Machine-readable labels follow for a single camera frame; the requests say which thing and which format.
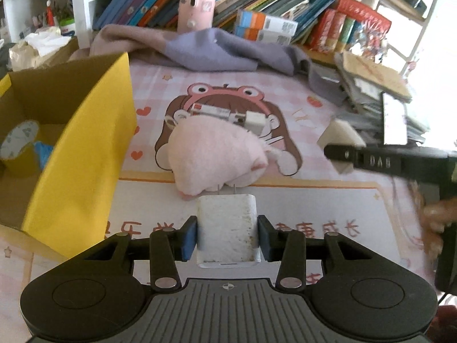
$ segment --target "hand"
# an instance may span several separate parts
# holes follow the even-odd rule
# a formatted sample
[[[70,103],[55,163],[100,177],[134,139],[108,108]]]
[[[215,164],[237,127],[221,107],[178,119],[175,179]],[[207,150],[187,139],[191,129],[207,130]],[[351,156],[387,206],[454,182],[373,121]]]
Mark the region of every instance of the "hand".
[[[435,260],[443,250],[443,240],[439,233],[443,233],[445,226],[457,222],[457,197],[425,206],[419,219],[424,250]]]

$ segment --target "pink plush toy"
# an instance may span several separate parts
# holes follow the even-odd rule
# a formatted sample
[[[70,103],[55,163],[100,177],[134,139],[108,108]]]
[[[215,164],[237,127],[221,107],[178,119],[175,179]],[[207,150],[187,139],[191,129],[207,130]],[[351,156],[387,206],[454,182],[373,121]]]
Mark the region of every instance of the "pink plush toy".
[[[253,133],[205,115],[180,121],[168,141],[168,161],[184,198],[254,183],[268,166],[267,153],[275,159],[276,151]]]

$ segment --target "pink tumbler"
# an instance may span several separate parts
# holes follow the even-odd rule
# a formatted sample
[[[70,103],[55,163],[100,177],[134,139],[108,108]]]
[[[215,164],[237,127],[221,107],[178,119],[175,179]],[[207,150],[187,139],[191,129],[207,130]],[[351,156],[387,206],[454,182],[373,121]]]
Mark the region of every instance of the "pink tumbler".
[[[180,0],[178,9],[178,33],[211,28],[215,2],[216,0]]]

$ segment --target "star illustration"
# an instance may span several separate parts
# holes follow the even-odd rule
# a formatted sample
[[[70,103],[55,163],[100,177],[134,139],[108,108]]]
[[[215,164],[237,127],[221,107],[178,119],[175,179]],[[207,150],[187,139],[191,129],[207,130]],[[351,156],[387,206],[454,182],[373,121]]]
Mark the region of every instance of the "star illustration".
[[[6,247],[3,251],[5,253],[5,258],[11,258],[11,253],[13,252],[9,246]]]

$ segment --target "blanket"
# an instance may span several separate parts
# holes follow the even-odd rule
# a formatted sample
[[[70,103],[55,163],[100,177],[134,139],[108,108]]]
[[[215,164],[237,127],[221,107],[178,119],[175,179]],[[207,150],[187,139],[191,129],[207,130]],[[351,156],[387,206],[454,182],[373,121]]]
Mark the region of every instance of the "blanket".
[[[197,72],[251,72],[259,66],[269,67],[288,76],[307,76],[309,88],[336,105],[346,98],[339,84],[319,76],[300,48],[248,41],[218,28],[179,35],[162,29],[106,25],[90,50],[77,51],[70,59],[125,51],[150,64]]]

